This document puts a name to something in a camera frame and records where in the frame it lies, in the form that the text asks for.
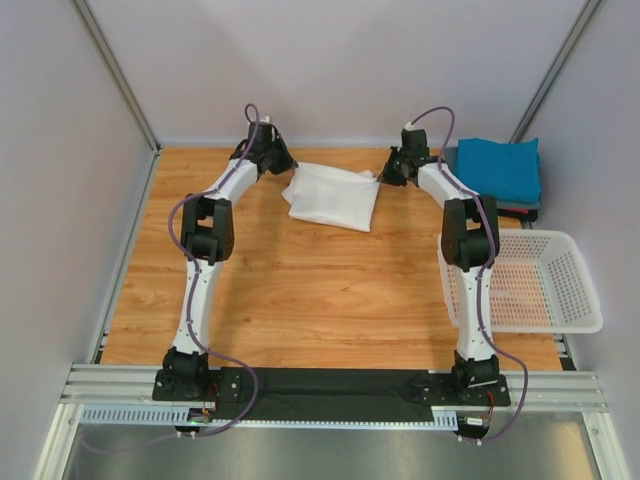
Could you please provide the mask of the white t-shirt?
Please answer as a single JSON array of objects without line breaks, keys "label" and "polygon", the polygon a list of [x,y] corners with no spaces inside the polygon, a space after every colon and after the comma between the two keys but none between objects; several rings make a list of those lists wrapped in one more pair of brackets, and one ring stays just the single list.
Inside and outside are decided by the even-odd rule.
[{"label": "white t-shirt", "polygon": [[370,232],[379,187],[369,170],[302,162],[281,195],[293,219]]}]

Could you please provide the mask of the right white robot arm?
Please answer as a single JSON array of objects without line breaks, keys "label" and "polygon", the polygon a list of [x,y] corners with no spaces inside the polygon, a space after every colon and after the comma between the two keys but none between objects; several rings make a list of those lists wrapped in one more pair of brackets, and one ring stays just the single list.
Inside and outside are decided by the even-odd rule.
[{"label": "right white robot arm", "polygon": [[393,147],[378,180],[413,183],[443,209],[439,253],[454,274],[459,330],[450,390],[470,404],[499,377],[499,360],[490,326],[489,287],[499,251],[495,199],[481,196],[457,179],[441,156],[430,155],[426,132],[409,125]]}]

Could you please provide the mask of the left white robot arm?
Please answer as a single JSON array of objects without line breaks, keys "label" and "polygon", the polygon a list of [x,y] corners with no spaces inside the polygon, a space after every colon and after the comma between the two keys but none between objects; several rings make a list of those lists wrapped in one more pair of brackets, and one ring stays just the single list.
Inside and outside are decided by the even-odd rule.
[{"label": "left white robot arm", "polygon": [[234,205],[267,172],[279,175],[298,167],[278,128],[264,117],[251,121],[220,177],[205,191],[189,194],[170,213],[181,215],[181,231],[170,233],[187,261],[187,281],[180,322],[163,360],[188,401],[209,392],[209,324],[222,269],[235,245]]}]

